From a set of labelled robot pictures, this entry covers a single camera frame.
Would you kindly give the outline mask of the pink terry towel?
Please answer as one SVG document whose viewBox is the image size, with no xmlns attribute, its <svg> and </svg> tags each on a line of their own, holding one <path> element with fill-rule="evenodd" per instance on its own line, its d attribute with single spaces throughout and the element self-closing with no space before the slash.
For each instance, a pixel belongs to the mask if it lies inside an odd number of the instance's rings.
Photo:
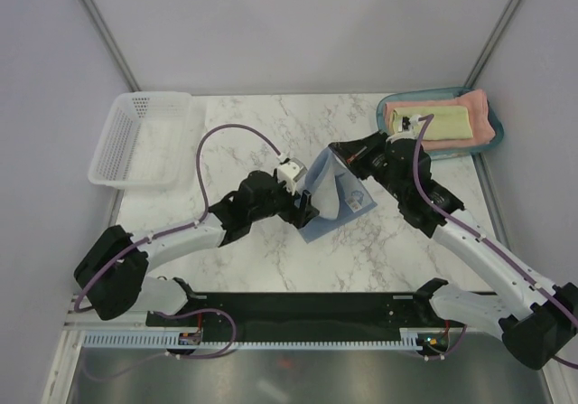
<svg viewBox="0 0 578 404">
<path fill-rule="evenodd" d="M 383 109 L 383 115 L 389 134 L 395 133 L 389 121 L 392 109 L 409 106 L 464 106 L 468 109 L 473 138 L 443 141 L 423 140 L 422 145 L 426 152 L 471 150 L 475 146 L 487 145 L 496 135 L 494 128 L 489 122 L 487 96 L 481 89 L 466 92 L 464 95 L 453 99 L 426 99 L 424 101 L 402 99 L 401 101 L 387 102 Z"/>
</svg>

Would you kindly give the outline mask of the yellow green towel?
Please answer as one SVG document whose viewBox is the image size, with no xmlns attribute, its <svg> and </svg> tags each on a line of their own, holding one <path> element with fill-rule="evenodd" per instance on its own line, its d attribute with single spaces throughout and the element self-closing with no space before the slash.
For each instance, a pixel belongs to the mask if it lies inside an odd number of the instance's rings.
<svg viewBox="0 0 578 404">
<path fill-rule="evenodd" d="M 390 126 L 395 133 L 404 130 L 404 120 L 417 116 L 416 131 L 424 126 L 422 117 L 433 115 L 424 140 L 465 140 L 473 138 L 468 109 L 464 106 L 409 106 L 396 107 L 390 114 Z"/>
</svg>

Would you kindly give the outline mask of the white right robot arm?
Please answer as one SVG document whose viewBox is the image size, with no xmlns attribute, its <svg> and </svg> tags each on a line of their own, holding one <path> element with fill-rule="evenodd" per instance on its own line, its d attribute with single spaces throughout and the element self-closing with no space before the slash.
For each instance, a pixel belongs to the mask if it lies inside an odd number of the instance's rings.
<svg viewBox="0 0 578 404">
<path fill-rule="evenodd" d="M 491 295 L 483 296 L 432 279 L 412 306 L 419 324 L 434 326 L 443 319 L 472 327 L 499 339 L 518 362 L 536 371 L 559 358 L 577 335 L 576 285 L 557 285 L 488 235 L 463 202 L 433 179 L 420 141 L 374 133 L 333 142 L 329 149 L 358 179 L 379 183 L 407 223 L 491 288 Z"/>
</svg>

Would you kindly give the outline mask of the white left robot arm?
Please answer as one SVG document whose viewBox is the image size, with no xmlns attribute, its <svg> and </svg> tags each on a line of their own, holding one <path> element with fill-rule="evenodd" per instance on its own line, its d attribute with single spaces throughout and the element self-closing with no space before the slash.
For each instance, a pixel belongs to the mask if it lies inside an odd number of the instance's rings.
<svg viewBox="0 0 578 404">
<path fill-rule="evenodd" d="M 142 236 L 120 225 L 107 228 L 73 273 L 81 288 L 77 300 L 88 300 L 103 321 L 149 311 L 167 315 L 178 326 L 190 325 L 198 313 L 191 288 L 177 277 L 151 277 L 152 270 L 240 240 L 257 221 L 278 216 L 301 229 L 318 214 L 310 192 L 291 192 L 275 175 L 254 171 L 200 221 Z"/>
</svg>

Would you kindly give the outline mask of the blue towel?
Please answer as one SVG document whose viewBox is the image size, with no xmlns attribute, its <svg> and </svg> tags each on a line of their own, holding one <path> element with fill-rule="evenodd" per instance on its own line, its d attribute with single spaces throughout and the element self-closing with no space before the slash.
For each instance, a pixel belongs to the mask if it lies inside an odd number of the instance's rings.
<svg viewBox="0 0 578 404">
<path fill-rule="evenodd" d="M 319 211 L 303 228 L 303 240 L 311 243 L 356 220 L 377 204 L 371 194 L 337 156 L 324 148 L 309 168 L 303 189 L 312 195 L 312 206 Z"/>
</svg>

